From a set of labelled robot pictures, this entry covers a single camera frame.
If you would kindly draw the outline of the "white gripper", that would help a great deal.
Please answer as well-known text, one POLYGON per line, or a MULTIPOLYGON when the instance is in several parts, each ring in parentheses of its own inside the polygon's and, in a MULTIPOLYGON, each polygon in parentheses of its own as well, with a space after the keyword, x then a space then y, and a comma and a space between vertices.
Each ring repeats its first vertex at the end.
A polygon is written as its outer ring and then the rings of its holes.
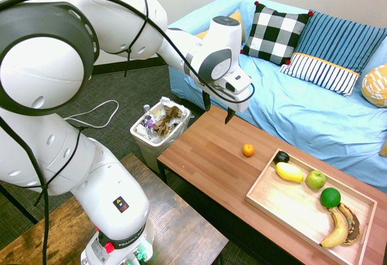
POLYGON ((237 113, 244 112, 249 105, 252 96, 249 87, 252 86, 250 77, 224 77, 214 83, 202 85, 202 98, 206 111, 210 111, 210 97, 218 99, 225 104, 227 115, 224 120, 228 124, 237 113))

